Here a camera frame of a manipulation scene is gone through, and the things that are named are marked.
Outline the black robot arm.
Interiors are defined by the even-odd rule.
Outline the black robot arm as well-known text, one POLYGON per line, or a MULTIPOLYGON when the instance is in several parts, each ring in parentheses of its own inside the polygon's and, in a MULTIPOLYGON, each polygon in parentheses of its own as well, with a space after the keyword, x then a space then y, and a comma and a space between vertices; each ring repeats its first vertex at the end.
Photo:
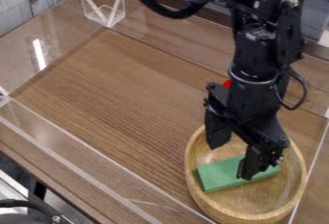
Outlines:
MULTIPOLYGON (((164 17, 186 19, 213 0, 185 0, 181 10, 166 8, 156 0, 139 0, 164 17)), ((302 7, 305 0, 219 0, 231 13, 235 42, 227 68, 229 85, 206 85, 205 126, 209 146, 225 145, 231 136, 246 143, 237 177, 249 180, 282 163, 290 139, 278 122, 279 109, 302 106, 285 101, 292 79, 302 82, 292 64, 304 57, 302 7)))

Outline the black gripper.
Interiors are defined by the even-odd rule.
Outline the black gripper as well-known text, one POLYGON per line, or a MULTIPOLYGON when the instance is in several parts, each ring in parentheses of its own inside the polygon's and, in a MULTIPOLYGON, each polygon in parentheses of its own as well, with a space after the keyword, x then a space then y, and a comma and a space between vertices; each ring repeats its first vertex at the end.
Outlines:
POLYGON ((246 155, 238 164, 237 178, 250 181, 269 167, 277 167, 290 145, 278 121, 289 77, 274 72, 267 76, 243 77, 229 71, 231 87, 206 85, 205 127, 210 148, 223 146, 233 135, 246 143, 246 155))

